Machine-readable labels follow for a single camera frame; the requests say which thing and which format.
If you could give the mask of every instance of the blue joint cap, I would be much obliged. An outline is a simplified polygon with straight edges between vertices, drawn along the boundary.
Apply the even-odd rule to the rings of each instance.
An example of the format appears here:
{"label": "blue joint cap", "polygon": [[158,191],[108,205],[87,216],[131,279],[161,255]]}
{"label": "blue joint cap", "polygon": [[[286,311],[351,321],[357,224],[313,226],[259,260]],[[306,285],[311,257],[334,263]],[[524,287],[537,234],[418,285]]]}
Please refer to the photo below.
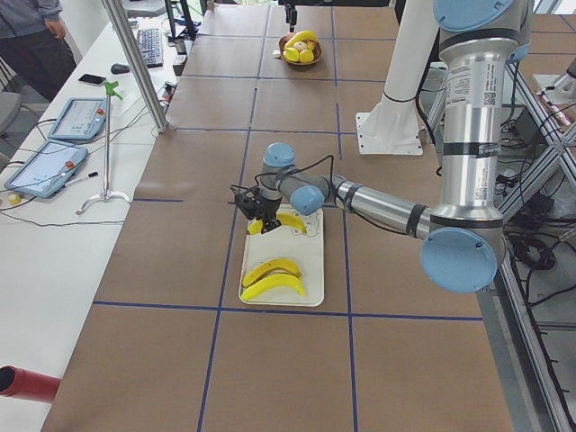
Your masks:
{"label": "blue joint cap", "polygon": [[434,16],[447,32],[471,32],[491,23],[514,0],[434,0]]}
{"label": "blue joint cap", "polygon": [[498,270],[491,246],[468,229],[445,227],[430,233],[420,263],[432,282],[454,293],[473,293],[488,285]]}
{"label": "blue joint cap", "polygon": [[290,144],[285,142],[275,142],[270,144],[264,155],[264,163],[269,167],[289,167],[294,164],[296,155]]}
{"label": "blue joint cap", "polygon": [[527,44],[522,45],[514,50],[512,54],[506,59],[506,63],[517,63],[520,60],[525,59],[528,57],[528,53],[530,52],[530,42]]}
{"label": "blue joint cap", "polygon": [[308,216],[322,207],[324,195],[322,191],[312,184],[296,189],[290,196],[290,204],[297,212]]}

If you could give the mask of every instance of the green clamp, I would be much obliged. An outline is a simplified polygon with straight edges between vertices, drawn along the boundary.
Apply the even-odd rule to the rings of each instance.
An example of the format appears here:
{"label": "green clamp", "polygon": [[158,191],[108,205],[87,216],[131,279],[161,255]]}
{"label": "green clamp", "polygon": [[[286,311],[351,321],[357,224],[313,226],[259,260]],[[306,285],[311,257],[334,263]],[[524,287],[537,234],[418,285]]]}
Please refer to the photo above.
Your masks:
{"label": "green clamp", "polygon": [[123,97],[114,91],[114,88],[116,88],[118,85],[119,85],[118,81],[114,81],[113,83],[109,83],[108,81],[106,81],[104,83],[104,87],[106,87],[106,95],[110,97],[117,96],[120,100],[122,100]]}

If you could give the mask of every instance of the white wall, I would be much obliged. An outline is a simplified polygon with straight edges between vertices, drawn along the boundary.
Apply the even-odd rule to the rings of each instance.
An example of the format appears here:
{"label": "white wall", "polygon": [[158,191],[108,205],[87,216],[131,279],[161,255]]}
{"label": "white wall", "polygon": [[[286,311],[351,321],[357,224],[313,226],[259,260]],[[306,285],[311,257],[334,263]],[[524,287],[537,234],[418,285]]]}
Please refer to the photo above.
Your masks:
{"label": "white wall", "polygon": [[60,0],[60,18],[68,30],[67,41],[76,56],[84,56],[110,21],[100,0]]}

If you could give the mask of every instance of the plastic tray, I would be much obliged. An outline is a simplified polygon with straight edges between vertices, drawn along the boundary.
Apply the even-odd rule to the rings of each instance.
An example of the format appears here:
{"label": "plastic tray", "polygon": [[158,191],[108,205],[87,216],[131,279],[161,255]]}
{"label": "plastic tray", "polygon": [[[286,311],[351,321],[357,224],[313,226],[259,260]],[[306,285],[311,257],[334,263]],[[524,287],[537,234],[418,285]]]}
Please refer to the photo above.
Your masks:
{"label": "plastic tray", "polygon": [[[279,212],[299,214],[288,204],[282,204]],[[315,307],[324,301],[323,212],[320,209],[310,216],[300,215],[300,217],[306,224],[308,231],[306,234],[283,225],[266,234],[246,235],[240,281],[247,272],[266,261],[281,257],[290,258],[301,269],[301,280],[306,295],[302,297],[290,287],[279,286],[263,292],[250,301],[243,301],[240,298],[245,304]],[[240,285],[238,297],[243,289]]]}

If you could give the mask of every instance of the white desk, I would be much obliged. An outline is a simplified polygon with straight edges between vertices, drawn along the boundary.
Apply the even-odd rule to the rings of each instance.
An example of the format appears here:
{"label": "white desk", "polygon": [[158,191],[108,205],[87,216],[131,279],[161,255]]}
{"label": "white desk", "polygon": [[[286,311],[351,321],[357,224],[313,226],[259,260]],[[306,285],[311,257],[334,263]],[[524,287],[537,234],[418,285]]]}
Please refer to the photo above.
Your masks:
{"label": "white desk", "polygon": [[[149,69],[156,89],[166,81],[176,81],[172,70],[175,55],[174,48],[165,46],[164,67]],[[139,113],[146,113],[133,74],[113,76],[110,73],[113,63],[127,64],[127,61],[109,24],[42,120],[56,118],[69,97],[105,97],[103,87],[77,82],[84,73],[101,75],[120,83],[117,90],[125,98],[112,101],[112,131],[125,126]],[[50,127],[48,124],[41,126],[44,133],[48,133]],[[132,197],[156,135],[154,122],[149,114],[145,114],[135,126],[123,131],[112,142],[112,189],[124,191]],[[37,149],[42,142],[41,135],[33,130],[22,149]],[[94,151],[103,144],[104,139],[101,139],[86,147]],[[26,160],[30,155],[30,152],[19,150],[13,160]],[[8,167],[4,170],[0,175],[2,185],[15,169]],[[76,175],[84,176],[93,171],[100,175],[74,184],[50,200],[36,199],[8,214],[38,223],[123,221],[129,205],[122,200],[95,203],[84,215],[76,216],[75,211],[86,198],[103,190],[102,149],[91,155]],[[0,193],[0,199],[4,201],[0,208],[10,207],[8,194]],[[0,366],[14,365],[52,376],[63,375],[121,226],[39,228],[0,215]],[[0,398],[0,430],[40,430],[49,409],[50,405],[45,403]]]}

